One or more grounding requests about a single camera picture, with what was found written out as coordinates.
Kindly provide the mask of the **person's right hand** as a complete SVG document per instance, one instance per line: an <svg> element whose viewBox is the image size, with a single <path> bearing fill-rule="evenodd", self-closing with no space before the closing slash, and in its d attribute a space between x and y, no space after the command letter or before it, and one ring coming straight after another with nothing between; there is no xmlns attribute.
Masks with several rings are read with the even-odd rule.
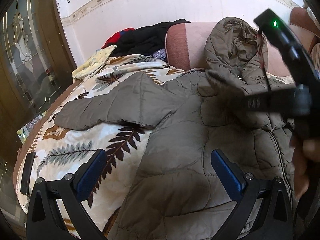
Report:
<svg viewBox="0 0 320 240"><path fill-rule="evenodd" d="M295 167L294 172L294 191L295 197L299 199L306 193L310 179L306 174L307 161L319 162L319 140L299 140L292 136L290 146L294 148L292 163Z"/></svg>

